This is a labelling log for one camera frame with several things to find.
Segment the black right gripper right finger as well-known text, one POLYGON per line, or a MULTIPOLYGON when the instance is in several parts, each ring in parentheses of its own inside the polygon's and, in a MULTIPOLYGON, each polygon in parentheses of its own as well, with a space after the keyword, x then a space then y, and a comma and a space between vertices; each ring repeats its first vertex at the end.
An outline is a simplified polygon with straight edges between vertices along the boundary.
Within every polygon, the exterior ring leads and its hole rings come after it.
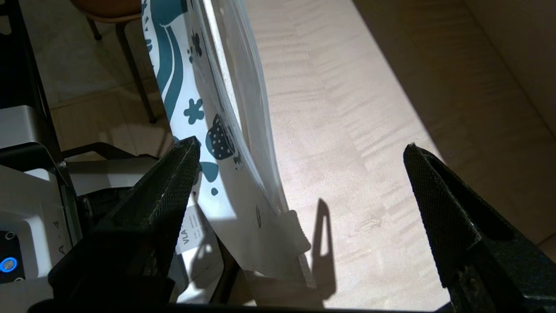
POLYGON ((556 266, 431 152, 404 165, 452 313, 553 313, 556 266))

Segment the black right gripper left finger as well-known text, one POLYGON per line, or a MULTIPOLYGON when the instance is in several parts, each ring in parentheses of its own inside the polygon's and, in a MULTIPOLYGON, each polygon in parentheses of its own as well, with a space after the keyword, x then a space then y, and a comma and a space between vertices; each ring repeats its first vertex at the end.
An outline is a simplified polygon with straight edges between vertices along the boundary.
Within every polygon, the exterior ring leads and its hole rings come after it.
POLYGON ((154 305, 172 299, 169 268, 200 166, 188 137, 159 159, 48 274, 56 305, 154 305))

